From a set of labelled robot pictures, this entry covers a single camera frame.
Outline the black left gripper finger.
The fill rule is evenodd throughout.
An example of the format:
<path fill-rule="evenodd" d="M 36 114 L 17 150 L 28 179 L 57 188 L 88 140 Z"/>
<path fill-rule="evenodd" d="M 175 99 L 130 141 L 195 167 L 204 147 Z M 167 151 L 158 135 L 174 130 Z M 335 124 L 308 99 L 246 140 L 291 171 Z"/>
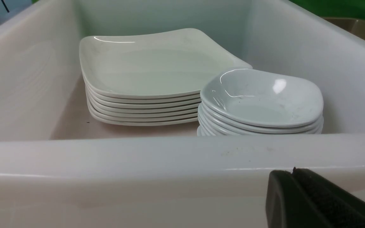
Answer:
<path fill-rule="evenodd" d="M 365 201 L 305 168 L 268 176 L 269 228 L 365 228 Z"/>

